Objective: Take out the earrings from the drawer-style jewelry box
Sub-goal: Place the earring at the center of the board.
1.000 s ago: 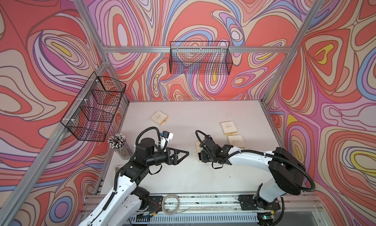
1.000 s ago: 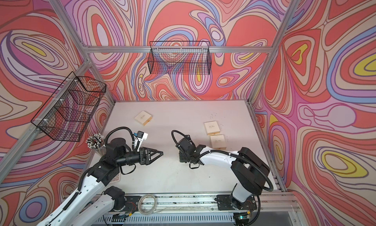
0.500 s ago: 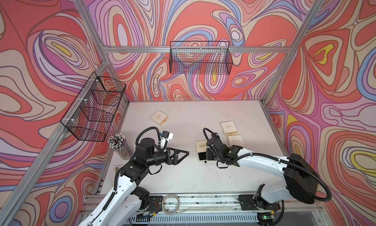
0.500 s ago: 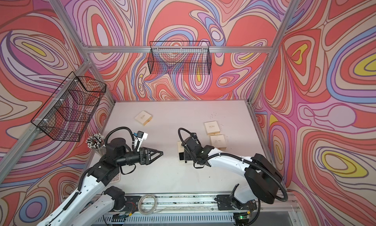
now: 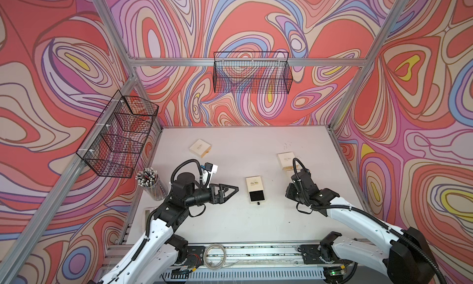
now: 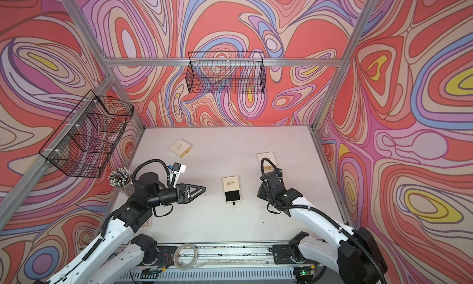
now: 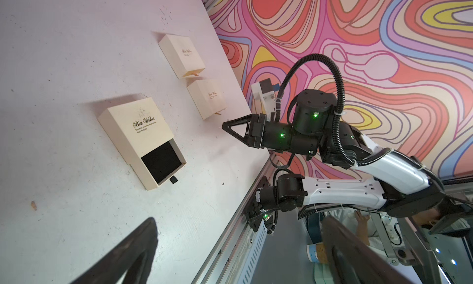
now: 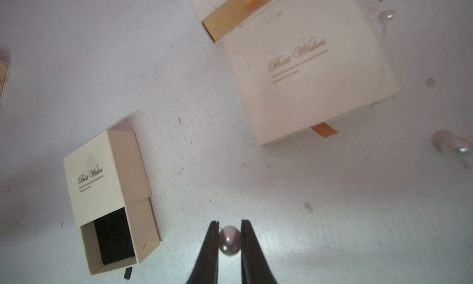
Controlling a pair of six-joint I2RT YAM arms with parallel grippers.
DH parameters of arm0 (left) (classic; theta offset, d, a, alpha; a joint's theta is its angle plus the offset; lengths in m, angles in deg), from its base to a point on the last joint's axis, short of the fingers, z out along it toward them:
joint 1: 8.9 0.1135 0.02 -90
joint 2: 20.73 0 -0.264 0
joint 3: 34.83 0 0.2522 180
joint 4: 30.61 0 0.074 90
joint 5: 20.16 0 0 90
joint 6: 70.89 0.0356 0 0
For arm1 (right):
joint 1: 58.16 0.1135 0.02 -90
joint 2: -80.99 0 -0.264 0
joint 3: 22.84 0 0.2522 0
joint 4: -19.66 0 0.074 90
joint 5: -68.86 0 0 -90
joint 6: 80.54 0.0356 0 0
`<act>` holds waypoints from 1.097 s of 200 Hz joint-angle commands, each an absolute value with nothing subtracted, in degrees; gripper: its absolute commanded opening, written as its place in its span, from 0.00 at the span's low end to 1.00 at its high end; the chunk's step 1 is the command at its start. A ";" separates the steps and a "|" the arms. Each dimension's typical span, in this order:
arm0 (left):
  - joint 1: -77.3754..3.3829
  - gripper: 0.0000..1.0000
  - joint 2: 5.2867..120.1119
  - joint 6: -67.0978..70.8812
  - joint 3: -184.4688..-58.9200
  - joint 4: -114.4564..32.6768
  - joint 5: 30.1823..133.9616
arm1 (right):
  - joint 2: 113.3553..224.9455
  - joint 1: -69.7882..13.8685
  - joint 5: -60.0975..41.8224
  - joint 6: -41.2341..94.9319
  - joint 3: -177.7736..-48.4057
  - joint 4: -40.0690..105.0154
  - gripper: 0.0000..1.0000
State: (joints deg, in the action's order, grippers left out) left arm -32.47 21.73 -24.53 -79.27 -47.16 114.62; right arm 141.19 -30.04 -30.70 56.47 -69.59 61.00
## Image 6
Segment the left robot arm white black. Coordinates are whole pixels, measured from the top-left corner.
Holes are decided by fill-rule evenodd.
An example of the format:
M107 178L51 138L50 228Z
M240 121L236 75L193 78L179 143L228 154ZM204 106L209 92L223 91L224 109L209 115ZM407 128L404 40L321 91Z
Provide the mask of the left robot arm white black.
M125 204L105 219L98 236L63 269L48 279L49 284L113 283L139 264L154 266L159 252L156 240L139 229L158 206L189 204L206 192L206 187L179 183L185 166L168 166L160 159L140 164L128 179L134 187Z

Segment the small cream jewelry box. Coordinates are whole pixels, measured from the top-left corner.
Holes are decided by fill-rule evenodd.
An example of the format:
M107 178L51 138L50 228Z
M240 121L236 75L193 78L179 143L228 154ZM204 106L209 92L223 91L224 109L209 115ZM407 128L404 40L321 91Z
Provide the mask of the small cream jewelry box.
M223 178L224 197L227 203L235 205L241 200L240 183L238 176Z

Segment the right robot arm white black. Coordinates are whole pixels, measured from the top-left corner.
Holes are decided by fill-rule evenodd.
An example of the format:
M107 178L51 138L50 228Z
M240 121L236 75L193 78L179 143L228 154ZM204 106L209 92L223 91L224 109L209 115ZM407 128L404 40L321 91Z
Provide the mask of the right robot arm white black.
M273 215L284 213L316 234L301 231L286 245L270 248L275 257L296 264L313 261L339 274L346 284L385 284L388 265L370 231L335 221L315 208L299 191L285 187L283 171L270 159L260 161L261 185L257 196Z

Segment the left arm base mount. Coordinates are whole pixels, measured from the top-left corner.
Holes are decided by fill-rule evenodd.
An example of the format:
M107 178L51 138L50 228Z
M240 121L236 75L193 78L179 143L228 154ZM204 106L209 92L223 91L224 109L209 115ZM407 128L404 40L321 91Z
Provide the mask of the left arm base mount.
M139 264L145 267L141 276L158 275L174 265L177 246L159 245L154 238L145 234L135 236L130 243L139 246L140 250L144 252L143 260Z

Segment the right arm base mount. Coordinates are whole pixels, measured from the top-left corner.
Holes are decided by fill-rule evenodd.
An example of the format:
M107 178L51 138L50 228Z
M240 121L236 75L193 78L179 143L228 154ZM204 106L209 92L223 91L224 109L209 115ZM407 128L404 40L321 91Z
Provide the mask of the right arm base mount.
M304 258L301 251L299 250L299 244L301 241L308 237L307 232L301 231L299 234L294 236L286 244L274 244L268 248L268 251L272 253L275 264L308 264L308 266L299 267L294 269L294 275L299 278L308 278L309 276L315 277L316 275L323 275L326 268L319 268L321 265L313 260Z

